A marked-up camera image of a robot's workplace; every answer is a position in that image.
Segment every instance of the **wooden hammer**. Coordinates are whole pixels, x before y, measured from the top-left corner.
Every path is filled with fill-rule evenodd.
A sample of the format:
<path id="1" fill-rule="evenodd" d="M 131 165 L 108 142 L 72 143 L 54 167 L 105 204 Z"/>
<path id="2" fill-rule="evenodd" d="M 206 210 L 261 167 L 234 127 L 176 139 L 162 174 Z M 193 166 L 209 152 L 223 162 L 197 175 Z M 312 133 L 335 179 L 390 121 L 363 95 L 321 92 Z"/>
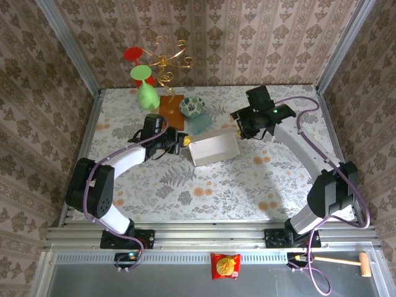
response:
<path id="1" fill-rule="evenodd" d="M 360 266 L 361 276 L 362 277 L 371 277 L 369 257 L 367 256 L 367 254 L 365 252 L 359 253 L 359 262 L 349 261 L 349 260 L 341 260 L 341 259 L 333 259 L 333 258 L 325 258 L 325 257 L 314 257 L 314 260 Z"/>

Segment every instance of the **table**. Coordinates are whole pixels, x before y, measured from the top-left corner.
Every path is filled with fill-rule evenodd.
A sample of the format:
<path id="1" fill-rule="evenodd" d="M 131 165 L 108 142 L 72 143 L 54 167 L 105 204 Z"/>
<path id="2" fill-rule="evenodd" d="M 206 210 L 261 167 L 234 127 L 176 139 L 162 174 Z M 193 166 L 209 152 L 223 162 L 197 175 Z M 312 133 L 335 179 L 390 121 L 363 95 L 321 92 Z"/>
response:
<path id="1" fill-rule="evenodd" d="M 175 91 L 205 101 L 213 121 L 207 129 L 211 131 L 235 124 L 230 113 L 248 105 L 245 92 L 250 88 L 180 87 Z M 165 93 L 163 88 L 157 90 Z M 298 95 L 317 99 L 312 85 L 268 86 L 268 91 L 275 102 Z M 296 113 L 313 107 L 307 100 L 288 104 Z M 106 90 L 89 158 L 99 160 L 125 146 L 148 113 L 139 108 L 136 89 Z M 334 151 L 321 110 L 304 116 L 302 124 L 326 150 Z M 114 181 L 113 203 L 137 222 L 285 220 L 297 213 L 306 204 L 312 181 L 289 148 L 270 134 L 262 141 L 238 140 L 238 145 L 238 157 L 208 166 L 195 168 L 187 148 L 180 156 L 166 154 L 135 166 Z M 351 207 L 338 215 L 354 219 Z M 75 211 L 73 219 L 84 220 L 84 215 Z"/>

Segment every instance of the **snack bag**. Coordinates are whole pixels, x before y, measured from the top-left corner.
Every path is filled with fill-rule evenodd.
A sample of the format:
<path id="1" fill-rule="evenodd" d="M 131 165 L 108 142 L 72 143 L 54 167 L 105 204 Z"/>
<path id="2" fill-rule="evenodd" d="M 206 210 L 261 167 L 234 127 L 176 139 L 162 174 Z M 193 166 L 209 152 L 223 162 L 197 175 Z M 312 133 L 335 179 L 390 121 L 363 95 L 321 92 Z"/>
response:
<path id="1" fill-rule="evenodd" d="M 241 255 L 229 256 L 223 254 L 210 254 L 212 262 L 212 279 L 230 277 L 236 280 L 241 266 Z"/>

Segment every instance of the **white box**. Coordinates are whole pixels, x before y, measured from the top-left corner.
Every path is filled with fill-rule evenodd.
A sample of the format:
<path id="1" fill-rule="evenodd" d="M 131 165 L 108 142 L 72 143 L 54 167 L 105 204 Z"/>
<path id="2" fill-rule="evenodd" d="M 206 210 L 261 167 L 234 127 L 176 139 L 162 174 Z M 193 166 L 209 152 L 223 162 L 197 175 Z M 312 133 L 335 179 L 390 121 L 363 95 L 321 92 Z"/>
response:
<path id="1" fill-rule="evenodd" d="M 238 156 L 237 130 L 228 127 L 191 137 L 188 147 L 194 165 L 205 166 Z"/>

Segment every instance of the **patterned wallpaper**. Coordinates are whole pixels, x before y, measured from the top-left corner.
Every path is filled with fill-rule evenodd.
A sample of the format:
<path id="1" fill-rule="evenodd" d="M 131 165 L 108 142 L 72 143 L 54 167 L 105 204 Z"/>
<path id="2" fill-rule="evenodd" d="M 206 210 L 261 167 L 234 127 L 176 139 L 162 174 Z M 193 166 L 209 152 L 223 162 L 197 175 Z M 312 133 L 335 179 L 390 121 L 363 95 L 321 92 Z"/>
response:
<path id="1" fill-rule="evenodd" d="M 0 296 L 27 296 L 92 102 L 35 1 L 0 11 Z"/>
<path id="2" fill-rule="evenodd" d="M 396 280 L 396 1 L 377 1 L 325 91 Z"/>
<path id="3" fill-rule="evenodd" d="M 102 88 L 133 87 L 123 52 L 189 41 L 174 86 L 313 84 L 358 0 L 56 0 Z"/>

